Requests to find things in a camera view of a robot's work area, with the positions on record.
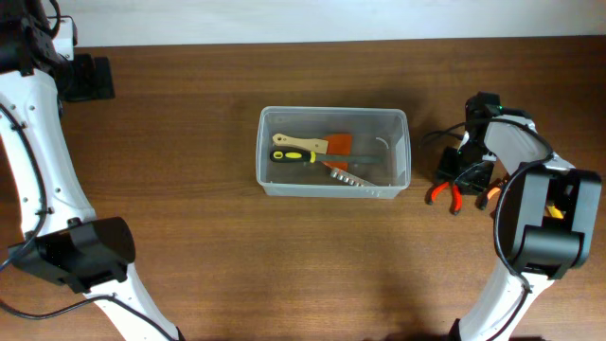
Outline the orange black needle nose pliers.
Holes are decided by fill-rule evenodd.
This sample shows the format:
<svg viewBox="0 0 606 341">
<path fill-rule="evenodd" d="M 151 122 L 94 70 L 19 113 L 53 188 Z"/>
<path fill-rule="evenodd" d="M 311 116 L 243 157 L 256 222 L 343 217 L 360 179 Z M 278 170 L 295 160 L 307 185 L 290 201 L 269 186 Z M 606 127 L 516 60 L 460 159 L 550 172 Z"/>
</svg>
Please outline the orange black needle nose pliers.
<svg viewBox="0 0 606 341">
<path fill-rule="evenodd" d="M 485 210 L 490 200 L 499 194 L 503 186 L 508 182 L 508 177 L 498 178 L 491 182 L 488 187 L 478 196 L 476 207 Z"/>
</svg>

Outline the orange scraper wooden handle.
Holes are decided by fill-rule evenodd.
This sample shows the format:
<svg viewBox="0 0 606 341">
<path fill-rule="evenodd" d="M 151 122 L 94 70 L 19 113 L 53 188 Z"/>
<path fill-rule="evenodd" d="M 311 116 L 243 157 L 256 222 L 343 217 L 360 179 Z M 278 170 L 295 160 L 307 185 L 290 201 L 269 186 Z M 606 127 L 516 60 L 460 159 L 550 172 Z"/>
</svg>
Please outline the orange scraper wooden handle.
<svg viewBox="0 0 606 341">
<path fill-rule="evenodd" d="M 276 147 L 289 147 L 316 154 L 350 155 L 353 135 L 332 134 L 321 138 L 298 138 L 285 134 L 272 137 Z"/>
</svg>

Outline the metal file yellow black handle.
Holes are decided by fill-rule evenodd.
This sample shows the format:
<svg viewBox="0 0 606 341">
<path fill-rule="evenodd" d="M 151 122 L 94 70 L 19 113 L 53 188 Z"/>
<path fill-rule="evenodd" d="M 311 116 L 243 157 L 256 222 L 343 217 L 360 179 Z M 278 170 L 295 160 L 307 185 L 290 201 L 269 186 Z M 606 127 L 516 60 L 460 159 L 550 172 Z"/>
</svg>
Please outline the metal file yellow black handle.
<svg viewBox="0 0 606 341">
<path fill-rule="evenodd" d="M 277 163 L 298 163 L 298 162 L 338 162 L 338 163 L 357 163 L 357 164 L 379 164 L 383 159 L 372 155 L 332 155 L 315 152 L 295 152 L 286 150 L 274 150 L 270 154 L 270 159 Z"/>
</svg>

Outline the socket set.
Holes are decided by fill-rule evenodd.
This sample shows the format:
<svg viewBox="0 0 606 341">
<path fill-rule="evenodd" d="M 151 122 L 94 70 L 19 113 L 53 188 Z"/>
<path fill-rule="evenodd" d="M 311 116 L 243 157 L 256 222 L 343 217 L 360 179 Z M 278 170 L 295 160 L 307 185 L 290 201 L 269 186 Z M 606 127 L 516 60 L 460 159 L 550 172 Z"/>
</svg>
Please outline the socket set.
<svg viewBox="0 0 606 341">
<path fill-rule="evenodd" d="M 330 177 L 354 187 L 375 187 L 375 184 L 336 167 L 331 169 Z"/>
</svg>

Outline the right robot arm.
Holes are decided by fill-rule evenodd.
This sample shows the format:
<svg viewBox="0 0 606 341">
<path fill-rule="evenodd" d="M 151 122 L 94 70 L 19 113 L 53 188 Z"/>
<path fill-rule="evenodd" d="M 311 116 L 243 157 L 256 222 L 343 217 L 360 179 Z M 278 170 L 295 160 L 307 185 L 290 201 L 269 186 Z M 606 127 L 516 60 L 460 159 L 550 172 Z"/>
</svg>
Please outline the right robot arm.
<svg viewBox="0 0 606 341">
<path fill-rule="evenodd" d="M 524 110 L 479 92 L 465 103 L 458 147 L 444 150 L 432 204 L 450 188 L 452 214 L 463 195 L 479 208 L 496 198 L 493 246 L 497 261 L 472 309 L 458 318 L 450 340 L 507 340 L 536 298 L 588 259 L 602 182 L 556 154 Z"/>
</svg>

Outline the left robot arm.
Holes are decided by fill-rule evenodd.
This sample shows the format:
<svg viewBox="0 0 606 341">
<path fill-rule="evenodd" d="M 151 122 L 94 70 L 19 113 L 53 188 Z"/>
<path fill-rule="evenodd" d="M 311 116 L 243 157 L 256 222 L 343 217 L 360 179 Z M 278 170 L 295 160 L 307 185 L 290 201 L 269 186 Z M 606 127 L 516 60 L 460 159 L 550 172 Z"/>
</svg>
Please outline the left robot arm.
<svg viewBox="0 0 606 341">
<path fill-rule="evenodd" d="M 179 340 L 136 272 L 127 223 L 97 216 L 73 168 L 63 105 L 115 95 L 108 59 L 76 53 L 77 42 L 70 16 L 38 0 L 2 3 L 1 140 L 24 236 L 6 263 L 98 305 L 127 340 Z"/>
</svg>

